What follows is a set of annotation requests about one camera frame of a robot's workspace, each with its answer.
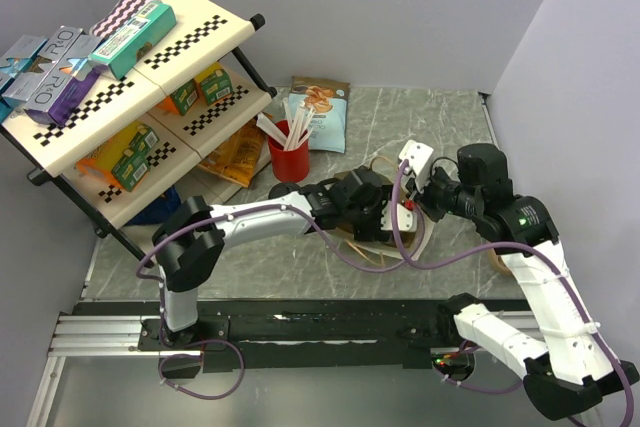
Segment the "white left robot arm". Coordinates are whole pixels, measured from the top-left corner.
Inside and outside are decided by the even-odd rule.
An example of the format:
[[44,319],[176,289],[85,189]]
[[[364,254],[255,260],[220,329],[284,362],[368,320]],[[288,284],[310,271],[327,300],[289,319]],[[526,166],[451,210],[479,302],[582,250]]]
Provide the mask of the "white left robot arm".
[[268,199],[242,205],[209,205],[203,197],[185,201],[152,236],[151,261],[159,273],[160,338],[177,349],[191,346],[198,334],[198,290],[211,276],[222,253],[276,236],[303,236],[344,227],[364,241],[382,241],[383,212],[391,185],[366,166],[340,177],[300,186],[282,182]]

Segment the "black plastic cup lid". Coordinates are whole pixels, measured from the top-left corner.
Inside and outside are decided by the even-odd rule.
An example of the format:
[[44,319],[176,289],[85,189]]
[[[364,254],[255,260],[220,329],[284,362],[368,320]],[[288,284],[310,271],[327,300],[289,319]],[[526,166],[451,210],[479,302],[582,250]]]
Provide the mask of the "black plastic cup lid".
[[268,198],[270,200],[272,199],[277,199],[277,198],[281,198],[283,196],[286,196],[292,192],[299,192],[301,189],[301,187],[297,184],[297,183],[293,183],[293,182],[281,182],[278,183],[277,185],[273,186],[269,193],[268,193]]

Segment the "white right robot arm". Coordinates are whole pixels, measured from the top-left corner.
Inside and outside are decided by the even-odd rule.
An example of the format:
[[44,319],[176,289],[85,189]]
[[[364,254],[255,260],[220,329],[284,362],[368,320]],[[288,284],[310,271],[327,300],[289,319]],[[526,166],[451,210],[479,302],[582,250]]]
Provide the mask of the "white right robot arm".
[[548,209],[535,197],[515,193],[506,155],[490,143],[463,146],[455,178],[436,166],[432,149],[422,143],[409,142],[402,158],[411,198],[434,222],[453,215],[474,224],[517,281],[542,335],[530,339],[463,293],[439,306],[438,337],[491,353],[522,380],[530,402],[549,420],[581,414],[622,392],[622,423],[630,425],[631,387],[639,372],[602,338],[571,277]]

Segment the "brown paper bag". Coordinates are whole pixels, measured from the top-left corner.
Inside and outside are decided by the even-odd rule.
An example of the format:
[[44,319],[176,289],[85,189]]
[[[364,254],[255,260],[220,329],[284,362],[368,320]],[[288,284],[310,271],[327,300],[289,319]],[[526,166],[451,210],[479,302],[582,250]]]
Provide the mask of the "brown paper bag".
[[374,207],[382,199],[391,202],[393,188],[394,181],[374,170],[371,164],[334,174],[328,186],[328,192],[332,202],[339,208],[341,218],[333,235],[347,242],[356,253],[367,259],[372,255],[377,255],[381,258],[389,257],[403,261],[404,258],[400,250],[404,249],[416,261],[431,237],[434,224],[426,218],[426,215],[416,204],[409,200],[403,191],[398,193],[397,203],[401,203],[416,214],[418,227],[415,233],[398,231],[396,210],[392,212],[393,230],[390,232],[392,236],[389,242],[357,242],[344,229],[354,212]]

